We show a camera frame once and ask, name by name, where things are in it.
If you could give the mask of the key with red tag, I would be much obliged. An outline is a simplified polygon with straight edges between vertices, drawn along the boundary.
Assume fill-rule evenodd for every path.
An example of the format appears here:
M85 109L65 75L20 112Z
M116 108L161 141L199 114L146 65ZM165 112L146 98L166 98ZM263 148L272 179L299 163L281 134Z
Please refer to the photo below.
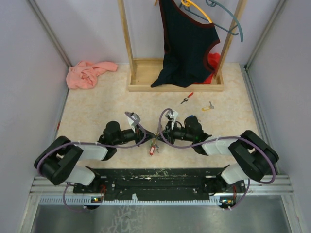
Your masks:
M150 155L150 156L153 156L155 150L156 150L156 147L155 147L154 145L152 145L152 146L150 147L150 150L149 150L149 155Z

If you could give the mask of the large keyring with rings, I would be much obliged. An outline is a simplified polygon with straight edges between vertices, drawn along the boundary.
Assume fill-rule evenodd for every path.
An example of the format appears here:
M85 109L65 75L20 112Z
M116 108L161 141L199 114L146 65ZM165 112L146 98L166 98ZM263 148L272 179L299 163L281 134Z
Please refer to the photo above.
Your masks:
M159 133L159 132L156 132L156 133L153 135L153 137L152 137L152 139L151 139L151 142L150 142L150 147L151 147L152 145L155 146L155 152L159 152L159 145L157 144L157 141L158 141L159 136L160 136L160 133Z

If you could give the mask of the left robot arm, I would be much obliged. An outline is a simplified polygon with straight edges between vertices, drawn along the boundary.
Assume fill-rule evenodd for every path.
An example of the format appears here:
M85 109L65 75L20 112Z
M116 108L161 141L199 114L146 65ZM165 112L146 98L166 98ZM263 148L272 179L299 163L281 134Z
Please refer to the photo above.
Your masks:
M34 162L39 175L52 184L63 182L79 183L94 193L101 187L101 180L88 166L78 166L79 161L107 161L117 149L130 149L154 138L154 134L140 124L133 123L130 129L121 130L120 124L110 121L106 124L98 142L72 142L65 136L58 137Z

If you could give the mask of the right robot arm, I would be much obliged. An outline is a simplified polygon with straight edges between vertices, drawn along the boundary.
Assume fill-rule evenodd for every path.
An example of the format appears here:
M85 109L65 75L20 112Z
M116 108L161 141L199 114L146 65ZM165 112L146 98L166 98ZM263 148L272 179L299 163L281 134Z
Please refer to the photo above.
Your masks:
M193 148L196 153L206 156L233 156L236 163L226 166L218 175L217 186L223 192L230 191L234 183L245 179L261 184L272 184L276 179L278 154L251 130L240 136L212 138L204 132L197 117L189 116L183 126L169 119L160 136L163 142L175 148Z

